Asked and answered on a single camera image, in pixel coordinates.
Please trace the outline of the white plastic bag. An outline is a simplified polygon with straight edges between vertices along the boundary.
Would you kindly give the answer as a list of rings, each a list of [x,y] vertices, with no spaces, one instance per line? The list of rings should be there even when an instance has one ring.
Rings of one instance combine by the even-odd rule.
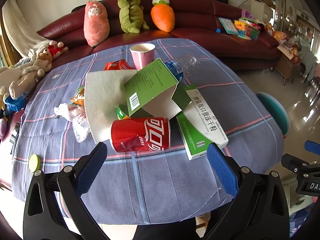
[[[72,123],[75,139],[78,143],[86,140],[90,130],[83,106],[74,103],[61,103],[54,107],[54,113]]]

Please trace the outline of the green white medicine box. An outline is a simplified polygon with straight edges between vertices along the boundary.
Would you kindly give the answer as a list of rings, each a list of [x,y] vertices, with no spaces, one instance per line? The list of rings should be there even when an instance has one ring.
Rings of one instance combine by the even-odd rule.
[[[191,102],[178,115],[181,137],[189,160],[207,153],[212,142],[220,149],[228,144],[228,138],[208,103],[194,85],[184,86]]]

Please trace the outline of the red Coca-Cola can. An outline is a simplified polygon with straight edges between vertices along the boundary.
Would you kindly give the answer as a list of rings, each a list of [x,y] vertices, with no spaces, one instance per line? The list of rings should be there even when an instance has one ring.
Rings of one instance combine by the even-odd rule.
[[[110,142],[118,153],[168,150],[171,146],[170,121],[156,117],[114,121]]]

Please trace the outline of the white paper towel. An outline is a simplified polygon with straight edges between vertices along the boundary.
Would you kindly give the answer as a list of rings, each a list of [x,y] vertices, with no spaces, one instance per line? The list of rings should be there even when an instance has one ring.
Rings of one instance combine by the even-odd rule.
[[[112,123],[117,120],[116,107],[126,103],[124,85],[136,70],[103,70],[86,74],[84,106],[94,142],[111,137]]]

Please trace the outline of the clear plastic water bottle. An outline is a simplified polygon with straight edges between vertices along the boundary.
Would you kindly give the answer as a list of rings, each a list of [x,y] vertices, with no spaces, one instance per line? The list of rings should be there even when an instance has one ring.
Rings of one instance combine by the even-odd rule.
[[[182,82],[185,77],[190,77],[197,74],[200,68],[199,60],[193,55],[184,55],[182,57],[174,57],[164,63],[173,76]]]

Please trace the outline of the green cardboard box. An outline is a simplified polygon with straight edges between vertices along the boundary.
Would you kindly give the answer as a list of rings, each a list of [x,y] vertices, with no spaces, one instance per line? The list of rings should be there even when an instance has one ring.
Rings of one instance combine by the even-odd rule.
[[[182,84],[161,59],[155,59],[124,85],[131,118],[172,119],[191,103]]]

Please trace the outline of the orange snack packet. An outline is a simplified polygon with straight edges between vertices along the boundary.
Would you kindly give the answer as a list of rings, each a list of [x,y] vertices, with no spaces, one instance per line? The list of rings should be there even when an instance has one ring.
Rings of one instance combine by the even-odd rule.
[[[107,62],[104,70],[133,70],[125,59],[114,62]]]

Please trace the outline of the pink paper cup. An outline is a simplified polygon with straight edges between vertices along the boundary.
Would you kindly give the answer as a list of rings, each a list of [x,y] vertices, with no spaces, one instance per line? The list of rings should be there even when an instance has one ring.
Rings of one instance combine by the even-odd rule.
[[[151,43],[135,44],[130,48],[136,70],[141,70],[155,58],[156,46]]]

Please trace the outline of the teal trash bucket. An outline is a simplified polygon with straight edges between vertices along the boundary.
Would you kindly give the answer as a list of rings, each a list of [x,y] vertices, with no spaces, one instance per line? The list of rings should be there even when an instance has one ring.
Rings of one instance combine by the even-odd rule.
[[[290,119],[286,109],[273,96],[264,92],[256,93],[257,98],[274,118],[275,122],[281,129],[283,137],[286,137],[290,130]]]

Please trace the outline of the green bottle lid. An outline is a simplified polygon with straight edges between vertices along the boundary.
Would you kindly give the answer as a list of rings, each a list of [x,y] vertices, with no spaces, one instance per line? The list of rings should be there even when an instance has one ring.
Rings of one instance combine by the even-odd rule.
[[[32,154],[28,159],[28,170],[31,173],[39,170],[41,167],[41,159],[38,155]]]

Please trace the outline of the blue plastic basket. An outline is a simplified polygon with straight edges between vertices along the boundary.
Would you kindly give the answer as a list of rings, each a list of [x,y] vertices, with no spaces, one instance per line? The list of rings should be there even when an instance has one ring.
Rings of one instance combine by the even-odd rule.
[[[27,97],[27,93],[21,94],[18,99],[13,99],[11,96],[8,96],[5,99],[7,110],[11,112],[19,112],[27,105]]]

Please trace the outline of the teal children's book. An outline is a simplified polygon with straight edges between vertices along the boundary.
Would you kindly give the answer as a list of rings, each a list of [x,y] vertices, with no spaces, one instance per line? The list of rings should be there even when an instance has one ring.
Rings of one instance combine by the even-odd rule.
[[[234,23],[230,19],[220,17],[219,21],[224,27],[227,34],[239,35],[238,30],[236,29]]]

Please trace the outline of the dark red leather sofa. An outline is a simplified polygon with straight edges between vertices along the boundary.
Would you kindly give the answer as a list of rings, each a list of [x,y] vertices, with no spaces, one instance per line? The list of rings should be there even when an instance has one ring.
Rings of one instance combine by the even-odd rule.
[[[117,46],[149,42],[160,38],[189,39],[221,60],[232,70],[254,70],[273,67],[281,52],[278,41],[266,32],[256,41],[229,35],[220,18],[237,20],[241,9],[215,0],[169,0],[175,14],[175,27],[170,33],[159,30],[152,21],[152,0],[140,0],[148,31],[126,34],[120,27],[118,0],[103,0],[110,33],[96,47],[90,47],[84,37],[85,8],[67,14],[38,31],[38,34],[57,42],[61,41],[68,51],[54,60],[53,66],[78,60],[82,57]]]

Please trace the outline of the pink plush toy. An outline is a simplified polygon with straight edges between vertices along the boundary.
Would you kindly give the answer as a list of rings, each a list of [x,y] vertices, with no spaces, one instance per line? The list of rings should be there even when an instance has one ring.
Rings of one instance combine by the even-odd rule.
[[[90,47],[96,47],[108,38],[110,24],[104,5],[89,0],[85,6],[84,36]]]

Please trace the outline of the orange carrot plush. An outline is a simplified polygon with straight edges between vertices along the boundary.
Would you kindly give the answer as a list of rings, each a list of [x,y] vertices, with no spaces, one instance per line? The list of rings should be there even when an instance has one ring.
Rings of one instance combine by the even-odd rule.
[[[151,18],[155,26],[166,33],[173,31],[175,14],[169,0],[152,0]]]

